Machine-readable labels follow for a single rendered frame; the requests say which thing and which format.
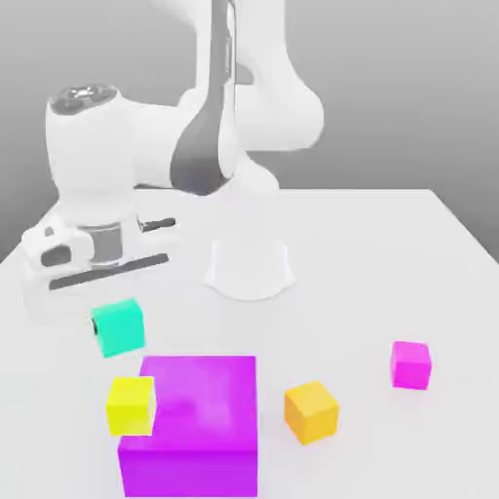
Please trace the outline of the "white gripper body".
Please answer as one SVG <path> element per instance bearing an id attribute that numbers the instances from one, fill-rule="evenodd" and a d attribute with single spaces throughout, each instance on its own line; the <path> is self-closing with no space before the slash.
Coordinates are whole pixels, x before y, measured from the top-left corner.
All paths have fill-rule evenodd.
<path id="1" fill-rule="evenodd" d="M 137 273 L 169 261 L 161 251 L 93 264 L 77 258 L 72 249 L 43 249 L 22 263 L 22 305 L 35 324 L 83 316 L 94 307 L 130 297 Z"/>

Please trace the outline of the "small teal cube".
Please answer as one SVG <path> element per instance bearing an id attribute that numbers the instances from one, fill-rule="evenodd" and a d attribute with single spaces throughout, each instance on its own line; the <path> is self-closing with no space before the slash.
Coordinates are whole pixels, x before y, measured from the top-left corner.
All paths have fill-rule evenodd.
<path id="1" fill-rule="evenodd" d="M 143 313 L 133 298 L 94 308 L 91 318 L 105 359 L 145 346 Z"/>

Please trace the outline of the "small yellow cube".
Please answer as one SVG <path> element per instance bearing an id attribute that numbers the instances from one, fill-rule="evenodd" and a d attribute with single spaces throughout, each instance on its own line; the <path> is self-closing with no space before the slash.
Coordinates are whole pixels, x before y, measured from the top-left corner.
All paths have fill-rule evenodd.
<path id="1" fill-rule="evenodd" d="M 105 409 L 111 436 L 150 436 L 156 414 L 154 378 L 116 377 Z"/>

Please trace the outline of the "small orange cube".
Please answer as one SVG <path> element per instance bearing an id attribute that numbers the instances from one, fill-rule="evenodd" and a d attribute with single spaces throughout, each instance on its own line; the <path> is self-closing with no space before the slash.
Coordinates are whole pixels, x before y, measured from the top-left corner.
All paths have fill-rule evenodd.
<path id="1" fill-rule="evenodd" d="M 285 391 L 285 421 L 301 444 L 335 434 L 339 404 L 320 381 L 308 382 Z"/>

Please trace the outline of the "small pink cube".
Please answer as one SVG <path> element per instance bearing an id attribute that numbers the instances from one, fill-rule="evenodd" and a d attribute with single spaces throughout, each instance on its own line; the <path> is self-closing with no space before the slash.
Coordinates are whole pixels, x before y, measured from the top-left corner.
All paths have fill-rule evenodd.
<path id="1" fill-rule="evenodd" d="M 392 386 L 426 390 L 432 365 L 430 350 L 426 343 L 395 341 L 390 360 Z"/>

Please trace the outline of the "large purple box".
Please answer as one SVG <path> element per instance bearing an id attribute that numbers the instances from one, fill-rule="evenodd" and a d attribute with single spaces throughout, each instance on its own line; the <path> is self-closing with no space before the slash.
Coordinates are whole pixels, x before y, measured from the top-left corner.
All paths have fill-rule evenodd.
<path id="1" fill-rule="evenodd" d="M 118 444 L 128 497 L 244 497 L 258 488 L 254 356 L 147 356 L 155 382 L 149 436 Z"/>

